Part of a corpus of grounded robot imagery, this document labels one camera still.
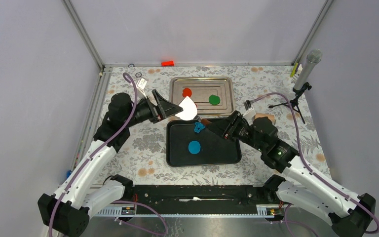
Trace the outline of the black plastic tray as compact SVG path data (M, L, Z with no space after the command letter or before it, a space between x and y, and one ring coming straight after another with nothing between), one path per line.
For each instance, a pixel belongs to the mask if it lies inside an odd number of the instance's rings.
M172 167L236 164L242 154L238 141L220 138L208 129L194 132L196 120L175 120L166 127L166 161ZM201 151L193 155L188 151L188 144L198 141Z

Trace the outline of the blue dough scrap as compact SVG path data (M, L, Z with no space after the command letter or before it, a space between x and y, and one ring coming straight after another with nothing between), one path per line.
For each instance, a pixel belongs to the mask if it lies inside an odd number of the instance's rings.
M203 129L205 129L205 125L203 125L200 122L195 122L194 123L194 132L195 133L200 133Z

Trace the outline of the wooden dough roller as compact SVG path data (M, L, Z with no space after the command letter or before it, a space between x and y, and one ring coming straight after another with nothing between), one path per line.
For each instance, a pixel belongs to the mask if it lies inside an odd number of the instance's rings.
M276 122L275 116L271 114L256 113L254 119L258 118L268 118L273 124L275 124Z

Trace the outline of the brown handled tool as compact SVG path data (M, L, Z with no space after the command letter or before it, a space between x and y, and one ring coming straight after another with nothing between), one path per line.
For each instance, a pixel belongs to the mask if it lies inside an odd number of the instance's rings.
M181 120L196 120L200 123L202 123L203 125L208 125L211 123L211 121L205 119L205 118L201 118L199 115L198 115L198 111L197 111L197 106L196 104L193 102L192 99L190 99L188 96L185 97L181 103L179 104L179 107L182 108L183 110L177 114L175 114L175 116Z

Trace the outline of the blue dough piece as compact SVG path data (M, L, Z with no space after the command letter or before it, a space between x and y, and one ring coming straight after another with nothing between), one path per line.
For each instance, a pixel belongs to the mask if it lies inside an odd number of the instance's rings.
M189 142L188 151L193 155L198 154L201 151L201 144L198 141Z

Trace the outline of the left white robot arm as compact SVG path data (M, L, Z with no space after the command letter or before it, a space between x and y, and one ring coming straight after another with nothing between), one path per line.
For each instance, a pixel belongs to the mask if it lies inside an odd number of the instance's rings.
M132 181L125 177L114 177L93 193L88 191L130 137L130 127L146 120L157 123L183 111L157 90L152 90L152 94L155 104L146 97L132 99L127 93L118 93L111 98L103 122L78 167L52 195L43 194L38 200L42 221L49 230L78 237L90 219L107 205L115 200L127 203L133 198Z

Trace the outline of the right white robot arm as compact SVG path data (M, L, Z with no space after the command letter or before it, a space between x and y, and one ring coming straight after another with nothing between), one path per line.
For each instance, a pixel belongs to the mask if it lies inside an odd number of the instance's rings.
M363 236L375 219L376 200L371 195L359 195L316 170L295 148L278 138L277 128L267 117L249 124L236 111L218 121L200 122L223 139L239 140L258 150L266 166L301 184L296 188L280 177L277 185L264 188L267 202L281 200L300 207L324 220L340 237Z

